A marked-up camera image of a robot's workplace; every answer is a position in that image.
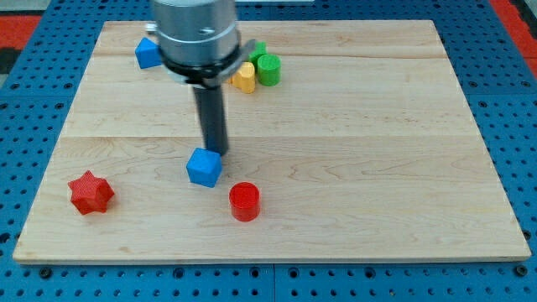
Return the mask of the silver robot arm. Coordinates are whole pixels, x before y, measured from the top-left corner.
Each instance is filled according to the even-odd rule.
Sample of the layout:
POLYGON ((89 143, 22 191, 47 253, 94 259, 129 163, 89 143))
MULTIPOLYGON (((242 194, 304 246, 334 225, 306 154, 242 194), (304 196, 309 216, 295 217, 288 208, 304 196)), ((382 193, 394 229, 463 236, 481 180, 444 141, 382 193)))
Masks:
POLYGON ((176 80, 212 89, 233 76, 255 50, 243 43, 233 0, 152 0, 154 33, 176 80))

